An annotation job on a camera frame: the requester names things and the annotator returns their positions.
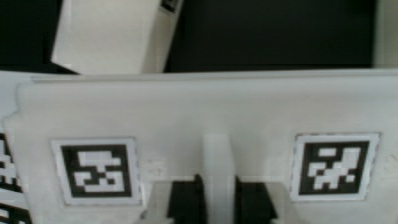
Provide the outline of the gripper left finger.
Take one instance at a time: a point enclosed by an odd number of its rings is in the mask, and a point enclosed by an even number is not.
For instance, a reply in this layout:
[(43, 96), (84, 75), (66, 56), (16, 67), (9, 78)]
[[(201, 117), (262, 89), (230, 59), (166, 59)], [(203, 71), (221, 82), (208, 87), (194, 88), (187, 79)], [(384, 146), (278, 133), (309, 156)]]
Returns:
[(205, 184), (201, 175), (192, 181), (174, 181), (167, 217), (174, 224), (208, 224)]

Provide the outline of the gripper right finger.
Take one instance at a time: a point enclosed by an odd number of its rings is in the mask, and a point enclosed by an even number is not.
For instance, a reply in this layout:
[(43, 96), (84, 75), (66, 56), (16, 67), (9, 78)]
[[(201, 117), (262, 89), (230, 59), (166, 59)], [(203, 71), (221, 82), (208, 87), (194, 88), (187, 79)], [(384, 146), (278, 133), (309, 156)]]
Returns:
[(272, 224), (279, 218), (267, 185), (235, 178), (235, 224)]

